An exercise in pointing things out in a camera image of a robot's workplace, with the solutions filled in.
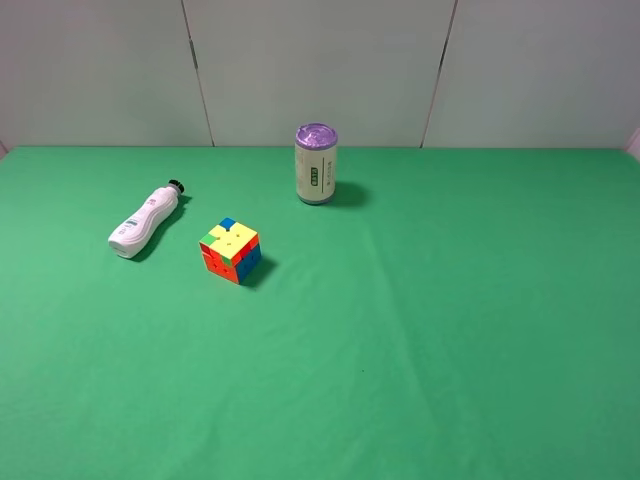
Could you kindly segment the colourful puzzle cube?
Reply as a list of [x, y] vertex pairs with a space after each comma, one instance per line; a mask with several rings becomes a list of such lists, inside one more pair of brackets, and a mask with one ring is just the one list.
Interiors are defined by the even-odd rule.
[[262, 258], [257, 231], [224, 218], [199, 240], [207, 270], [242, 284]]

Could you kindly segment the purple garbage bag roll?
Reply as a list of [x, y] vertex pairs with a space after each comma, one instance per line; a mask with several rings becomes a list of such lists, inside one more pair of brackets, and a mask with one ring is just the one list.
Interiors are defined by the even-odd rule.
[[296, 193], [311, 205], [331, 201], [336, 189], [337, 132], [322, 123], [300, 126], [295, 135]]

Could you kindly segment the white bottle with black brush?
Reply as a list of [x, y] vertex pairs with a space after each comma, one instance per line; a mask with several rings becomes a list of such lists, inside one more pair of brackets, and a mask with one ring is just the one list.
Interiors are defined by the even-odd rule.
[[109, 247], [122, 258], [134, 258], [158, 226], [174, 212], [183, 193], [183, 184], [175, 179], [154, 190], [142, 206], [111, 233]]

